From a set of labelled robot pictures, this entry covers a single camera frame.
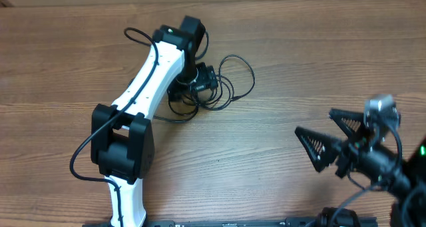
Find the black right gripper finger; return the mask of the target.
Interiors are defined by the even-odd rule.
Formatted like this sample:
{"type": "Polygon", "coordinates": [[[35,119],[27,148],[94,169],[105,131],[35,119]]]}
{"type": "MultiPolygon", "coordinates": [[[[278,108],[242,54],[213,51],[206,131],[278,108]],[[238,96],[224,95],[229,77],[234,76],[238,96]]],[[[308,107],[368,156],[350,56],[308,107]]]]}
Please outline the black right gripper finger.
{"type": "Polygon", "coordinates": [[[347,137],[351,137],[363,129],[363,113],[331,109],[329,117],[347,137]]]}
{"type": "Polygon", "coordinates": [[[332,164],[340,153],[342,141],[334,136],[322,134],[298,126],[295,134],[305,148],[315,170],[323,171],[332,164]]]}

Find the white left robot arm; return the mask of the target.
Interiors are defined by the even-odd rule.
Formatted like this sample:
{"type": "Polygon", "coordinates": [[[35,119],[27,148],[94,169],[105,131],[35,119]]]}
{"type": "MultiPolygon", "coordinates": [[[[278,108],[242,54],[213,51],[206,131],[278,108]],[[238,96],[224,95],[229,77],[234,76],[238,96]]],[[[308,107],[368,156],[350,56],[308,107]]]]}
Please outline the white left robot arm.
{"type": "Polygon", "coordinates": [[[207,36],[201,20],[186,16],[179,28],[162,25],[149,36],[149,55],[126,90],[111,105],[92,113],[91,161],[108,184],[112,202],[109,226],[143,226],[142,180],[154,158],[152,120],[164,95],[218,88],[211,66],[196,53],[207,36]]]}

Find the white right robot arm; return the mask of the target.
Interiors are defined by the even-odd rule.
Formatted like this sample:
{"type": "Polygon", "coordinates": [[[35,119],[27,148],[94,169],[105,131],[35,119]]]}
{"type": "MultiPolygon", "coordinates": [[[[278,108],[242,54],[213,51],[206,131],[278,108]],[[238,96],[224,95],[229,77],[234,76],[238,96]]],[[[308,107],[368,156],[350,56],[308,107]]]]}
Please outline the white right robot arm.
{"type": "Polygon", "coordinates": [[[370,179],[369,186],[348,198],[317,221],[317,226],[360,226],[345,207],[366,192],[388,192],[396,201],[391,207],[391,226],[425,225],[425,155],[420,144],[409,160],[402,157],[402,141],[397,132],[401,116],[396,108],[357,113],[331,109],[329,117],[345,133],[346,139],[297,127],[295,134],[304,146],[315,170],[331,164],[336,175],[350,177],[358,172],[370,179]]]}

